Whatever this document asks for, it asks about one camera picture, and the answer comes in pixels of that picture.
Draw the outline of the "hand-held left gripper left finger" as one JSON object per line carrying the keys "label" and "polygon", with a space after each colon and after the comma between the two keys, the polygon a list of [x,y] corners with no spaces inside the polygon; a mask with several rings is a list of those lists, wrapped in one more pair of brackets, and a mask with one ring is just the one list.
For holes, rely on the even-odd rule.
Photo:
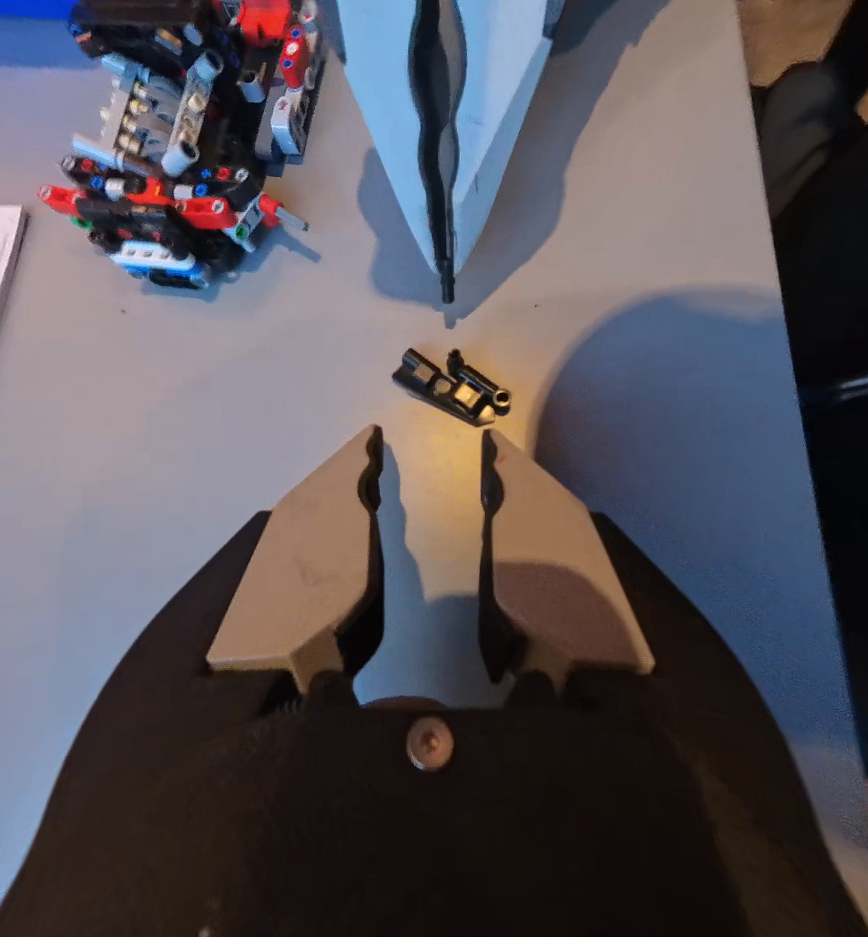
{"label": "hand-held left gripper left finger", "polygon": [[354,677],[383,636],[381,427],[369,425],[271,510],[208,649],[214,671]]}

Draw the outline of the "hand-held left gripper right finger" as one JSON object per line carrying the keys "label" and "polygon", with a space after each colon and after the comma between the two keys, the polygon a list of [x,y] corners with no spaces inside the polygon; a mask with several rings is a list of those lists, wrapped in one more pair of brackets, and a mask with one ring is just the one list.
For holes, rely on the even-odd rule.
{"label": "hand-held left gripper right finger", "polygon": [[510,439],[482,436],[478,640],[490,681],[649,675],[655,656],[591,512]]}

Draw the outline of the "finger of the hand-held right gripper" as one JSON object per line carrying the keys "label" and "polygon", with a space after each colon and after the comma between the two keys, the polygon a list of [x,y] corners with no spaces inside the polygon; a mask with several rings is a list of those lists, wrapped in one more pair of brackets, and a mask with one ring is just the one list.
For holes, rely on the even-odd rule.
{"label": "finger of the hand-held right gripper", "polygon": [[451,277],[484,232],[552,35],[552,2],[441,3],[447,67],[441,182]]}
{"label": "finger of the hand-held right gripper", "polygon": [[409,76],[419,3],[339,1],[346,78],[404,220],[437,273],[421,172],[421,119]]}

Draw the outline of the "black toy brick pin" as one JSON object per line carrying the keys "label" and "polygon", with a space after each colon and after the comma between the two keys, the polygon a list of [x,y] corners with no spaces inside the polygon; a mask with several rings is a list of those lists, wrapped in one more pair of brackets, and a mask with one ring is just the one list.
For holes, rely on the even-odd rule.
{"label": "black toy brick pin", "polygon": [[455,233],[451,217],[445,217],[436,232],[435,258],[440,276],[441,298],[445,304],[454,302],[455,290]]}

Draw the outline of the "black toy brick assembly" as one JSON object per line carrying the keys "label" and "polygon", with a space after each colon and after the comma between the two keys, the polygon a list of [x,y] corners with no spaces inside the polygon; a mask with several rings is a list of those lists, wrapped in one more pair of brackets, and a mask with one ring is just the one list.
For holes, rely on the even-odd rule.
{"label": "black toy brick assembly", "polygon": [[459,349],[450,351],[445,369],[413,348],[407,349],[393,382],[419,400],[475,428],[492,424],[510,411],[511,393],[468,364]]}

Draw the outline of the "grey desk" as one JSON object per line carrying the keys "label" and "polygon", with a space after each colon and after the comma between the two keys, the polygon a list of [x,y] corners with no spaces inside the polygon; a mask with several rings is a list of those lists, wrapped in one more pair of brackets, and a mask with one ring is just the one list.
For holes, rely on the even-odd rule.
{"label": "grey desk", "polygon": [[369,700],[498,701],[476,660],[479,433],[393,385],[462,348],[500,431],[718,630],[791,745],[868,920],[868,796],[793,383],[736,2],[615,2],[554,54],[493,213],[438,285],[331,60],[306,218],[202,298],[142,287],[34,197],[110,79],[0,20],[0,203],[30,217],[0,330],[0,900],[88,709],[252,516],[383,427]]}

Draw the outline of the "toy brick car model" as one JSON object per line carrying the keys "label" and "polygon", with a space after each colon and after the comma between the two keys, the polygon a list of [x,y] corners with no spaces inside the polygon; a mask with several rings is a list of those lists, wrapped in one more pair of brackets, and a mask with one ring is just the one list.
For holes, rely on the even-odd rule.
{"label": "toy brick car model", "polygon": [[159,287],[230,279],[268,233],[308,223],[266,192],[303,161],[326,62],[319,2],[77,2],[68,26],[112,74],[95,138],[42,204]]}

